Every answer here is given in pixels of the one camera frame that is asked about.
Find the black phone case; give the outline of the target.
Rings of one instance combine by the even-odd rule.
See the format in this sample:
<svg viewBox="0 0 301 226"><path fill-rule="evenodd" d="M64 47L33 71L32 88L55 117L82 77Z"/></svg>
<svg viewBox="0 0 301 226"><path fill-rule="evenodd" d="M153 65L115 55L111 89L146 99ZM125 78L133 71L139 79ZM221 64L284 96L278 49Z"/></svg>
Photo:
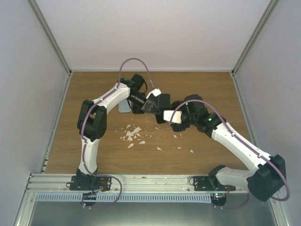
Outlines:
<svg viewBox="0 0 301 226"><path fill-rule="evenodd" d="M133 114L144 114L145 111L141 109L141 107L135 103L132 103L132 112Z"/></svg>

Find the phone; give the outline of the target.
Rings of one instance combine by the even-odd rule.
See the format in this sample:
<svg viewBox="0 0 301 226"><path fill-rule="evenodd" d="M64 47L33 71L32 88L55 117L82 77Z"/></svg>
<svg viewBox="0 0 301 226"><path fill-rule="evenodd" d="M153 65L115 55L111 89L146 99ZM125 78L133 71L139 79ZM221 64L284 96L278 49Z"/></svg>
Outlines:
<svg viewBox="0 0 301 226"><path fill-rule="evenodd" d="M170 109L170 94L160 94L156 97L156 105L160 110Z"/></svg>
<svg viewBox="0 0 301 226"><path fill-rule="evenodd" d="M164 120L162 114L156 114L155 117L156 117L157 124L163 124L163 123L165 123L165 120Z"/></svg>

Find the light blue phone case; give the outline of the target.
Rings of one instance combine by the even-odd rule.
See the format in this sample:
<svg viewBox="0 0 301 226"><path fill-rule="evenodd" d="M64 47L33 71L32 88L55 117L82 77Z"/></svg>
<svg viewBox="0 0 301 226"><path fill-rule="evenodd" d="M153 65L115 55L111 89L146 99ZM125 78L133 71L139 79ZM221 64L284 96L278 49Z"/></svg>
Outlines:
<svg viewBox="0 0 301 226"><path fill-rule="evenodd" d="M132 111L131 102L127 99L119 102L118 110L120 113L129 113Z"/></svg>

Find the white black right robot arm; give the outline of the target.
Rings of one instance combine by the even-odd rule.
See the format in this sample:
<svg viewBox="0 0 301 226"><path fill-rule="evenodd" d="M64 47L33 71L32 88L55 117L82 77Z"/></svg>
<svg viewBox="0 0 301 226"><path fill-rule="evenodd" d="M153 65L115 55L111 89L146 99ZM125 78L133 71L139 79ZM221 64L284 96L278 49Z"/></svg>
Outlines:
<svg viewBox="0 0 301 226"><path fill-rule="evenodd" d="M212 190L235 186L265 202L285 187L286 196L277 200L283 202L290 198L284 159L278 154L272 156L250 143L201 97L191 95L171 110L164 110L163 119L174 127L194 125L198 131L226 147L247 167L247 170L225 166L214 168L208 174L208 185Z"/></svg>

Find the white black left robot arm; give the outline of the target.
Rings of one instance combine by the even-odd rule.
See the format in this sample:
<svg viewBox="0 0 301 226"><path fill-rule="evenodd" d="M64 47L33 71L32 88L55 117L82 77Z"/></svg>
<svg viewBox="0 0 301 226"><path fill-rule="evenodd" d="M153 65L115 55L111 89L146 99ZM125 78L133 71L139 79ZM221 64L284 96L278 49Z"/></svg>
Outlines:
<svg viewBox="0 0 301 226"><path fill-rule="evenodd" d="M76 179L86 190L94 189L97 184L96 157L100 140L107 130L107 114L126 99L146 109L149 101L162 94L160 89L153 88L144 96L139 92L141 81L143 78L138 74L130 80L119 77L117 83L104 95L92 101L83 101L77 122L82 150Z"/></svg>

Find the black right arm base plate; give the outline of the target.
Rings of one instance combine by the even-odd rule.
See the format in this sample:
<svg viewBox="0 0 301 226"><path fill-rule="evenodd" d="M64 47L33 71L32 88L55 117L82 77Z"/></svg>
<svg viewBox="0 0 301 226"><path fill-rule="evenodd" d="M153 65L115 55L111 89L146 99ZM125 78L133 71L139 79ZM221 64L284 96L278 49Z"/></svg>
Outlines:
<svg viewBox="0 0 301 226"><path fill-rule="evenodd" d="M193 186L194 191L198 192L232 192L236 191L235 186L223 186L220 185L217 188L214 188L209 182L209 176L190 176L188 177L188 183L190 186Z"/></svg>

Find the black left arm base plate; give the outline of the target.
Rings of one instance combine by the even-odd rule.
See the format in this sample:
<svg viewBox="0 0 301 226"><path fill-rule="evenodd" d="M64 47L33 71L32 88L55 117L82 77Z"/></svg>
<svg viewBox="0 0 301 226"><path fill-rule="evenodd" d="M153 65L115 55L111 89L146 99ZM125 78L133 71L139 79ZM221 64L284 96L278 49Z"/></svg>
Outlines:
<svg viewBox="0 0 301 226"><path fill-rule="evenodd" d="M66 183L71 191L109 191L111 189L111 178L94 177L91 175L72 176L71 181Z"/></svg>

